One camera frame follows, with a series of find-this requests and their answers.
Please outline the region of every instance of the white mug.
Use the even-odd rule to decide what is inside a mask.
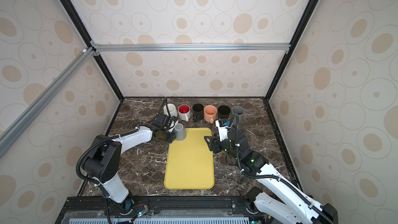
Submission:
[[[167,106],[169,107],[169,112],[171,114],[171,117],[177,117],[178,113],[177,113],[177,109],[176,106],[173,104],[167,104]],[[167,116],[169,116],[169,114],[167,113],[167,108],[166,106],[163,107],[163,113]]]
[[[178,107],[178,116],[181,120],[188,122],[191,117],[191,107],[188,105],[181,105]]]

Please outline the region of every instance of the ventilation grille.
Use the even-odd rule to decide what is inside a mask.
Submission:
[[[113,224],[128,221],[131,218],[115,218]],[[108,224],[106,218],[70,219],[69,224]],[[134,224],[249,224],[247,217],[197,217],[197,218],[138,218]]]

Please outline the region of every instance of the orange mug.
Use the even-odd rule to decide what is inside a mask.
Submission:
[[[208,105],[204,109],[205,121],[214,123],[217,117],[217,108],[215,106]]]

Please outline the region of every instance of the black frame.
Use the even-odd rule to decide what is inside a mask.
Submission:
[[[309,0],[308,4],[304,10],[304,13],[302,14],[302,17],[300,19],[300,22],[297,25],[296,31],[293,34],[293,37],[290,41],[290,48],[289,51],[283,56],[281,64],[278,67],[278,70],[271,82],[271,86],[268,89],[268,92],[266,94],[266,101],[269,101],[271,98],[276,86],[278,85],[279,80],[281,79],[281,76],[283,72],[285,71],[285,68],[287,66],[287,63],[290,60],[290,57],[292,56],[293,52],[296,49],[297,44],[299,43],[299,40],[301,38],[302,33],[304,32],[305,27],[307,26],[308,21],[310,20],[312,13],[314,12],[316,8],[316,4],[318,3],[319,0]]]
[[[66,10],[67,14],[69,15],[70,19],[72,20],[73,24],[75,25],[77,31],[79,32],[80,36],[83,38],[83,41],[87,45],[87,47],[92,47],[93,50],[95,51],[95,47],[91,43],[91,37],[90,34],[88,33],[86,27],[84,26],[82,19],[79,17],[75,7],[72,4],[72,1],[70,0],[59,0]],[[113,79],[113,76],[111,75],[108,67],[106,66],[105,62],[103,61],[102,57],[100,54],[97,54],[97,56],[94,56],[94,59],[96,60],[99,68],[103,72],[105,78],[107,78],[110,86],[112,87],[113,91],[115,92],[117,98],[122,101],[123,94],[120,91],[119,87],[117,86],[115,80]]]
[[[211,211],[219,210],[229,214],[240,214],[248,217],[249,221],[262,221],[264,213],[252,214],[247,211],[241,196],[144,196],[132,197],[134,205],[143,203],[149,206],[149,211],[159,214],[161,211],[187,210],[187,211]],[[104,197],[68,197],[55,224],[61,224],[67,211],[104,211],[106,202]],[[133,218],[139,210],[133,209],[128,215],[120,215],[119,210],[110,206],[109,214],[115,218]]]
[[[275,136],[276,136],[277,142],[279,144],[279,148],[280,148],[282,156],[283,156],[283,158],[285,160],[286,167],[287,167],[287,169],[289,171],[289,176],[291,177],[291,180],[295,181],[297,186],[300,187],[300,188],[301,188],[301,185],[300,185],[299,181],[297,180],[296,170],[293,167],[293,163],[292,163],[291,158],[289,156],[289,153],[288,153],[288,151],[286,149],[285,142],[283,140],[283,137],[281,136],[281,132],[280,132],[280,130],[278,128],[277,122],[276,122],[275,117],[274,117],[274,115],[272,113],[272,110],[271,110],[271,107],[270,107],[270,104],[269,104],[269,100],[270,100],[273,92],[275,91],[275,88],[276,88],[279,80],[281,79],[281,76],[282,76],[282,74],[283,74],[283,72],[284,72],[284,70],[285,70],[285,68],[286,68],[286,66],[287,66],[287,64],[288,64],[288,62],[289,62],[289,60],[290,60],[290,58],[291,58],[296,46],[297,46],[300,38],[301,38],[301,35],[304,32],[305,27],[307,26],[307,23],[308,23],[311,15],[312,15],[312,13],[314,12],[314,9],[316,8],[316,5],[317,5],[318,1],[319,0],[309,0],[308,4],[307,4],[307,6],[306,6],[306,8],[304,10],[304,13],[303,13],[303,15],[302,15],[302,17],[300,19],[300,22],[299,22],[299,24],[298,24],[298,26],[296,28],[296,31],[293,34],[293,37],[291,39],[291,42],[290,42],[291,47],[290,47],[289,51],[284,55],[284,57],[283,57],[283,59],[281,61],[281,64],[278,67],[278,70],[277,70],[277,72],[275,74],[275,77],[273,78],[273,80],[271,82],[270,88],[269,88],[266,96],[265,97],[260,97],[260,98],[263,98],[264,106],[265,106],[266,111],[268,113],[268,116],[269,116],[269,118],[271,120],[271,124],[272,124],[273,130],[275,132]],[[64,9],[66,10],[67,14],[71,18],[73,24],[77,28],[78,32],[80,33],[80,35],[83,38],[83,40],[86,43],[86,45],[88,47],[93,47],[93,49],[95,50],[95,47],[93,46],[93,43],[91,42],[92,39],[91,39],[87,29],[85,28],[81,18],[79,17],[76,9],[74,8],[71,0],[60,0],[60,2],[62,3]],[[104,73],[105,77],[107,78],[109,84],[111,85],[111,87],[114,90],[115,94],[117,95],[118,99],[120,100],[120,104],[118,106],[118,109],[117,109],[115,115],[113,116],[112,121],[110,123],[110,126],[109,126],[109,128],[108,128],[108,130],[106,132],[108,134],[109,130],[110,130],[110,127],[112,126],[112,123],[114,122],[114,120],[115,120],[115,118],[117,116],[117,112],[119,111],[124,99],[128,98],[128,97],[123,97],[122,92],[120,91],[119,87],[117,86],[114,78],[112,77],[111,73],[109,72],[109,70],[108,70],[108,68],[107,68],[107,66],[106,66],[105,62],[103,61],[103,59],[102,59],[100,54],[97,54],[97,56],[95,56],[95,60],[96,60],[96,62],[98,64],[98,66],[100,67],[100,69],[102,70],[102,72]],[[236,97],[236,98],[253,98],[253,97]],[[82,189],[83,188],[84,188],[84,186],[80,188],[79,195],[82,193]]]
[[[267,110],[268,117],[271,121],[272,128],[275,133],[275,137],[278,141],[279,148],[282,153],[282,157],[285,160],[287,171],[289,172],[289,176],[291,177],[292,182],[295,181],[297,184],[297,187],[299,187],[301,190],[302,190],[302,187],[298,180],[296,170],[295,170],[292,160],[289,156],[289,152],[287,151],[285,141],[283,140],[281,131],[279,130],[275,116],[274,116],[271,106],[269,104],[269,100],[271,99],[271,96],[272,96],[273,92],[275,91],[275,88],[278,85],[278,82],[280,81],[288,62],[289,62],[293,52],[295,51],[297,44],[299,43],[301,35],[303,34],[304,29],[306,28],[318,2],[319,2],[319,0],[309,0],[308,1],[308,4],[304,10],[304,13],[303,13],[301,19],[300,19],[300,22],[298,23],[298,26],[296,28],[296,31],[294,32],[293,37],[290,41],[289,51],[283,56],[281,64],[279,65],[278,70],[277,70],[277,72],[271,82],[271,85],[268,89],[268,92],[267,92],[266,96],[264,97],[264,106]]]

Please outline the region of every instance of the aluminum frame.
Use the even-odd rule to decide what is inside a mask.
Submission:
[[[77,70],[94,55],[92,47],[80,55],[49,85],[45,91],[6,129],[0,137],[0,158],[17,141],[52,99],[62,90]]]
[[[204,51],[204,50],[289,50],[290,43],[244,44],[94,44],[98,52],[120,51]]]

